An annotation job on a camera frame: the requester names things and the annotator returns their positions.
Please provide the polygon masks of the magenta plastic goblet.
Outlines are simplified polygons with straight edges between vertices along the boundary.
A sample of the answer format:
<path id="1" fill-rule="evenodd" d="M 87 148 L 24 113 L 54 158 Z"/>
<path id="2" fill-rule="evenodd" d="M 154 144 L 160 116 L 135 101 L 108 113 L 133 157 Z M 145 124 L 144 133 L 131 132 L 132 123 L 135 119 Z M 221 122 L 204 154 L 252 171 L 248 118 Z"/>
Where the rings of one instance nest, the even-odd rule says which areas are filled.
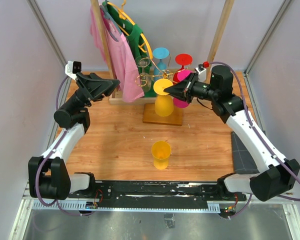
<path id="1" fill-rule="evenodd" d="M 185 80 L 186 77 L 189 76 L 191 73 L 192 73 L 192 71 L 190 71 L 188 69 L 184 69 L 183 71 L 178 72 L 177 73 L 178 81 L 181 82 L 181 81 Z M 179 100 L 175 97 L 173 98 L 173 103 L 177 108 L 180 108 L 180 109 L 184 109 L 189 106 L 189 104 L 186 101 Z"/>

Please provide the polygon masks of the yellow plastic cup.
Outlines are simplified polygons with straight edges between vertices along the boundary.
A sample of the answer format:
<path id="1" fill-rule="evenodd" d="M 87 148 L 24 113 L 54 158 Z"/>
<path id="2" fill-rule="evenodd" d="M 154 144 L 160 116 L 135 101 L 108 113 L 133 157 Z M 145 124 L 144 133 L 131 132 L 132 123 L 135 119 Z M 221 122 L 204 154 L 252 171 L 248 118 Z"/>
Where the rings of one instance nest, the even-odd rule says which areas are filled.
<path id="1" fill-rule="evenodd" d="M 174 111 L 173 99 L 164 91 L 172 86 L 173 83 L 167 78 L 158 79 L 153 85 L 154 92 L 157 94 L 154 109 L 155 113 L 160 117 L 168 117 Z"/>
<path id="2" fill-rule="evenodd" d="M 157 141 L 151 147 L 153 165 L 158 170 L 164 170 L 169 165 L 172 148 L 166 141 Z"/>

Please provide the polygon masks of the blue plastic goblet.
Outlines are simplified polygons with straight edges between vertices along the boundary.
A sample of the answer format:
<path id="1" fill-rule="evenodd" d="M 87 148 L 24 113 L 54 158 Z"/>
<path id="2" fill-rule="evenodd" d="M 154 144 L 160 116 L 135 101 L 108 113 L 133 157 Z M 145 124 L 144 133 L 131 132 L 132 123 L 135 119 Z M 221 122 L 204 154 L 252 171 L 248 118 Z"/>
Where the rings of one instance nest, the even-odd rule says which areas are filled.
<path id="1" fill-rule="evenodd" d="M 158 60 L 158 63 L 155 64 L 153 74 L 154 81 L 161 79 L 163 77 L 163 71 L 167 69 L 164 59 L 170 56 L 170 52 L 165 47 L 157 47 L 153 50 L 153 57 Z"/>

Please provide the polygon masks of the red plastic cup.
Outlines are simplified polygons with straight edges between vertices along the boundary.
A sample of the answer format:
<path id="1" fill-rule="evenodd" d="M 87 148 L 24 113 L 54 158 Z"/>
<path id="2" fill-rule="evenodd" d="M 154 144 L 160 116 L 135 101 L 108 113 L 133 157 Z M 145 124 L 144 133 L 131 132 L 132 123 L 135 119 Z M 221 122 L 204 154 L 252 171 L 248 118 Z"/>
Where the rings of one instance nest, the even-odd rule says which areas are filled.
<path id="1" fill-rule="evenodd" d="M 185 69 L 185 66 L 191 65 L 193 58 L 188 53 L 180 53 L 175 57 L 175 62 L 181 66 L 173 75 L 173 83 L 176 84 L 179 82 L 178 73 L 182 72 Z"/>

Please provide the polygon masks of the clear wine glass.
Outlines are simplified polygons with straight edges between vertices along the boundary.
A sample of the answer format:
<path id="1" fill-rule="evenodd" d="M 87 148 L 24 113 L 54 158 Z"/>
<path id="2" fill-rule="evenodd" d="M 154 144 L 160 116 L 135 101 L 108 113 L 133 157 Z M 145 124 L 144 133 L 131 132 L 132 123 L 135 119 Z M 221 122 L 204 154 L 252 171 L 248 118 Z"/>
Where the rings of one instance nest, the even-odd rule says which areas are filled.
<path id="1" fill-rule="evenodd" d="M 146 73 L 146 68 L 150 65 L 150 59 L 145 56 L 138 56 L 135 59 L 136 66 L 141 69 L 141 73 L 139 74 L 139 82 L 140 86 L 144 93 L 147 93 L 151 90 L 151 77 L 148 73 Z"/>

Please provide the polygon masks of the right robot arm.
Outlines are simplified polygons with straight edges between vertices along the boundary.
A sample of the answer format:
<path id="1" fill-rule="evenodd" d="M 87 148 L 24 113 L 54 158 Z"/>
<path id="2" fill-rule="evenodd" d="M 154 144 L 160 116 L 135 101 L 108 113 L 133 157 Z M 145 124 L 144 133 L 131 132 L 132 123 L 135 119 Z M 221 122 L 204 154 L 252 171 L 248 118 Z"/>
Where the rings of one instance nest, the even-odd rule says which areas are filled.
<path id="1" fill-rule="evenodd" d="M 265 202 L 291 190 L 300 164 L 287 159 L 270 142 L 253 120 L 244 98 L 233 93 L 233 71 L 226 65 L 215 65 L 209 83 L 201 82 L 201 75 L 196 70 L 164 92 L 188 104 L 193 98 L 210 101 L 213 112 L 238 136 L 258 170 L 256 174 L 230 173 L 219 178 L 217 196 L 228 200 L 235 192 L 242 192 Z"/>

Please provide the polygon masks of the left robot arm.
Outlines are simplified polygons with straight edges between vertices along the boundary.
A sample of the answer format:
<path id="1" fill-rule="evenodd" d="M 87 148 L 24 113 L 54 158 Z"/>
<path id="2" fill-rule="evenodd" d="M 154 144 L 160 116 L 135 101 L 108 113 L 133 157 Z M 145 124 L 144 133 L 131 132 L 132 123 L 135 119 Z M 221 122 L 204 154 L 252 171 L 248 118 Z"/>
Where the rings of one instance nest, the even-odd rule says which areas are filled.
<path id="1" fill-rule="evenodd" d="M 78 88 L 72 96 L 54 113 L 55 122 L 61 132 L 52 145 L 40 156 L 33 156 L 28 162 L 30 196 L 42 201 L 65 200 L 71 193 L 80 191 L 86 198 L 97 193 L 92 173 L 68 173 L 66 162 L 78 141 L 90 127 L 88 108 L 92 102 L 102 101 L 119 86 L 118 79 L 104 79 L 95 73 L 68 73 Z"/>

